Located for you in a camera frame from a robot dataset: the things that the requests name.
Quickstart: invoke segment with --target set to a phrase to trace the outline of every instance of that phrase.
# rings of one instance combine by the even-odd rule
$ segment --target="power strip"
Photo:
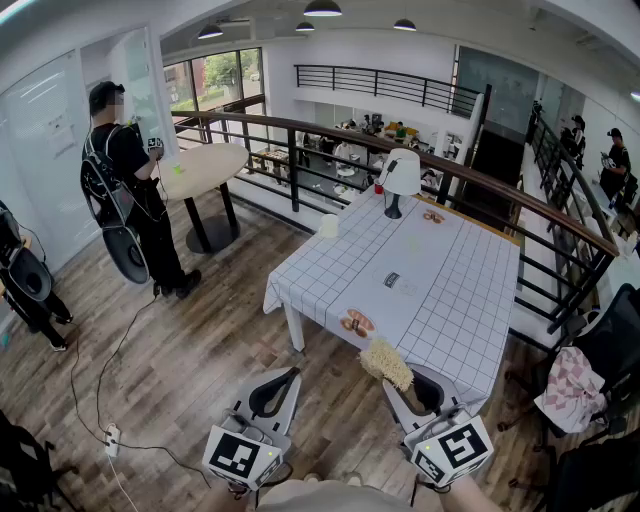
[[[120,434],[120,430],[118,430],[118,427],[116,427],[115,425],[109,425],[107,427],[107,446],[104,447],[104,451],[107,452],[107,455],[109,457],[118,456],[118,450],[120,449],[120,447],[118,446],[118,443],[120,442]]]

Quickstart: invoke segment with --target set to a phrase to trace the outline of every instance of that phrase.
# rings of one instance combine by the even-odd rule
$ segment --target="railing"
[[[479,91],[382,69],[295,64],[298,87],[323,87],[387,96],[471,117]]]
[[[299,165],[297,158],[299,156],[299,152],[305,152],[311,155],[320,156],[323,159],[331,162],[339,162],[341,164],[362,169],[370,176],[377,176],[380,174],[380,169],[370,167],[366,165],[366,163],[352,162],[344,160],[342,158],[338,158],[329,153],[324,153],[318,149],[298,146],[296,144],[296,131],[307,134],[315,134],[336,141],[346,141],[349,144],[361,146],[363,148],[367,148],[371,151],[379,153],[388,153],[394,148],[403,147],[391,140],[371,137],[366,134],[357,133],[353,130],[334,130],[330,128],[324,128],[315,124],[294,121],[291,119],[253,116],[246,114],[230,114],[224,112],[173,112],[172,114],[174,116],[190,116],[192,119],[191,124],[193,124],[193,120],[197,120],[197,122],[204,126],[204,128],[197,128],[185,126],[185,121],[178,123],[176,125],[176,131],[178,132],[179,139],[186,139],[193,142],[209,144],[213,141],[212,134],[220,134],[223,136],[226,142],[229,142],[230,137],[237,137],[239,139],[243,139],[245,145],[247,146],[249,146],[250,141],[257,141],[269,144],[269,146],[273,145],[284,148],[284,151],[288,153],[288,161],[286,161],[286,163],[283,162],[282,159],[273,158],[272,156],[266,154],[250,151],[250,155],[252,158],[250,158],[249,163],[247,164],[247,169],[250,173],[264,175],[271,179],[276,178],[277,180],[285,183],[287,185],[287,188],[285,188],[284,190],[282,190],[281,188],[269,186],[264,182],[259,182],[256,179],[253,179],[253,177],[250,175],[239,175],[236,177],[236,179],[246,183],[250,183],[251,185],[264,189],[270,193],[274,193],[281,197],[287,198],[291,201],[291,209],[294,212],[299,211],[300,205],[303,205],[317,210],[321,213],[330,213],[329,210],[318,206],[318,204],[315,204],[311,200],[307,201],[301,199],[301,189],[303,191],[306,191],[309,195],[315,194],[329,200],[336,201],[337,203],[343,205],[349,204],[348,200],[336,198],[335,196],[324,193],[320,190],[302,185],[299,178],[303,174],[322,177],[331,182],[346,185],[359,192],[362,192],[366,188],[365,186],[358,185],[352,181],[349,181],[348,179],[342,179],[336,177],[333,174],[329,174],[326,168],[324,170],[322,168],[313,169],[311,168],[311,166]],[[217,126],[215,123],[218,122],[220,123],[220,126],[222,128],[220,130],[215,128]],[[229,122],[239,123],[242,126],[242,133],[230,132],[228,130]],[[249,125],[260,125],[267,126],[272,129],[282,129],[286,132],[286,140],[276,140],[268,137],[248,135]],[[202,133],[204,140],[188,138],[180,135],[180,132],[187,129],[196,130]],[[425,192],[433,194],[440,204],[444,204],[447,201],[450,201],[454,206],[465,204],[465,206],[471,211],[475,211],[477,214],[491,217],[494,220],[503,223],[503,225],[505,226],[505,230],[518,233],[524,236],[525,239],[533,240],[541,244],[548,250],[553,251],[556,255],[556,258],[566,261],[568,266],[576,265],[581,269],[582,277],[577,282],[574,282],[570,277],[559,273],[557,269],[548,268],[540,264],[538,261],[528,258],[524,254],[520,256],[523,264],[531,265],[534,268],[553,277],[557,280],[558,287],[566,290],[566,292],[562,293],[560,296],[555,296],[549,293],[547,290],[540,288],[536,284],[528,282],[520,277],[518,279],[520,285],[528,287],[534,292],[539,293],[541,296],[552,300],[556,304],[556,307],[552,311],[544,311],[541,308],[522,300],[520,297],[516,297],[516,302],[534,312],[535,314],[539,315],[542,321],[548,322],[547,331],[549,333],[555,332],[558,328],[564,325],[565,322],[574,314],[578,305],[582,302],[582,300],[584,300],[586,295],[593,289],[596,282],[602,276],[612,259],[618,255],[617,248],[615,246],[615,243],[613,243],[613,238],[606,226],[606,223],[604,222],[604,219],[599,218],[602,217],[601,212],[598,211],[599,215],[596,215],[594,213],[594,215],[596,215],[598,225],[602,230],[601,234],[596,234],[585,227],[582,223],[559,211],[554,206],[543,203],[535,197],[524,194],[520,190],[511,187],[499,180],[479,173],[478,171],[475,171],[468,167],[456,164],[455,162],[451,162],[449,160],[439,158],[428,153],[417,152],[417,154],[420,157],[421,167],[423,167],[424,169],[435,169],[436,171],[443,173],[443,178],[440,183],[439,189],[426,187],[424,185],[422,187]],[[260,167],[257,167],[253,164],[253,158],[258,159],[261,162]],[[274,174],[267,172],[267,170],[264,168],[265,161],[272,161],[278,163],[279,165],[284,165],[288,168],[289,175],[274,176]],[[562,231],[568,237],[575,237],[576,239],[580,240],[585,246],[588,246],[589,251],[593,252],[594,254],[593,258],[589,261],[585,261],[579,255],[572,254],[568,249],[556,246],[555,244],[550,243],[549,241],[536,235],[535,233],[532,233],[519,226],[517,223],[517,219],[515,221],[512,221],[510,219],[498,218],[493,213],[484,211],[474,205],[464,203],[464,200],[459,197],[453,197],[449,194],[449,188],[453,177],[461,180],[460,186],[464,186],[464,183],[472,183],[478,185],[505,199],[508,199],[519,209],[524,208],[530,210],[536,215],[543,217],[554,226],[554,229]],[[592,195],[587,195],[587,197],[590,201],[593,201],[595,203],[595,199],[593,199]],[[531,338],[518,332],[517,330],[510,329],[510,332],[529,343],[536,344],[535,340],[532,340]]]

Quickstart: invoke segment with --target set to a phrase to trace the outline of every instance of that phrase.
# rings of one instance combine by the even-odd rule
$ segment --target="black table leg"
[[[193,197],[189,197],[184,200],[184,204],[187,207],[187,211],[189,212],[189,217],[191,218],[191,222],[193,223],[193,229],[195,230],[196,236],[198,237],[198,241],[200,242],[201,251],[196,251],[189,246],[194,252],[211,252],[211,244],[209,243],[209,239],[207,238],[207,232],[204,230],[204,226],[202,225],[202,221],[200,220],[200,215],[198,214],[198,209],[196,208],[196,203],[193,201]],[[189,237],[187,236],[187,245],[189,245]]]
[[[231,203],[231,196],[229,195],[229,187],[226,183],[220,185],[220,193],[222,194],[222,202],[224,203],[224,209],[227,210],[227,217],[229,219],[229,226],[232,231],[239,229],[238,220],[236,219],[236,213],[233,211],[233,204]]]
[[[233,211],[229,188],[226,183],[220,185],[222,201],[227,212],[227,218],[216,215],[200,220],[193,198],[184,200],[191,217],[193,229],[187,234],[187,247],[198,254],[214,254],[229,246],[240,236],[240,225]]]

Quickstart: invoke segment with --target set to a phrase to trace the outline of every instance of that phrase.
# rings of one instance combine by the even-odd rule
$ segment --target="round table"
[[[240,235],[227,180],[238,174],[249,160],[249,152],[238,144],[204,144],[161,160],[162,185],[169,199],[182,199],[193,228],[187,234],[187,247],[195,253],[216,253]],[[181,173],[174,167],[180,164]],[[201,220],[194,197],[220,187],[227,219],[221,215]]]

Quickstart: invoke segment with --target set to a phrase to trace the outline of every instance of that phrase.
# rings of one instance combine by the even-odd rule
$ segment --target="person's hand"
[[[153,162],[157,162],[164,156],[164,148],[149,148],[149,158]]]

